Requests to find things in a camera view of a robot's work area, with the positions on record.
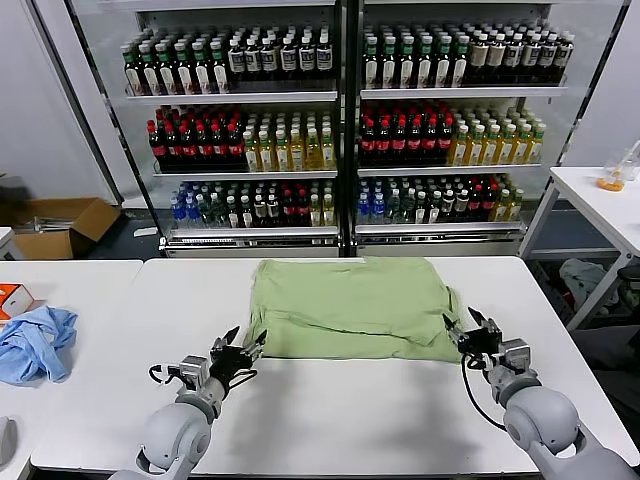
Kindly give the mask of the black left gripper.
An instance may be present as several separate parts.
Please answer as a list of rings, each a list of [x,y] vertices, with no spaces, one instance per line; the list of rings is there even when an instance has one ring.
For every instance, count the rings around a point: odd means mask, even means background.
[[[253,368],[255,358],[260,358],[266,343],[267,330],[263,330],[255,340],[247,346],[238,347],[233,344],[240,327],[236,326],[218,337],[210,351],[211,366],[209,374],[218,380],[225,389],[252,379],[257,375]]]

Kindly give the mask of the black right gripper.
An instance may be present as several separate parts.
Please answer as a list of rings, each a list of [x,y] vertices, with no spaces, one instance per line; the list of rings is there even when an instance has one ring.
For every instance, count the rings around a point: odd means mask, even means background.
[[[442,314],[447,334],[457,350],[465,358],[470,369],[486,369],[493,364],[493,356],[499,353],[502,332],[492,318],[486,318],[480,311],[469,307],[468,312],[478,328],[462,331],[446,314]]]

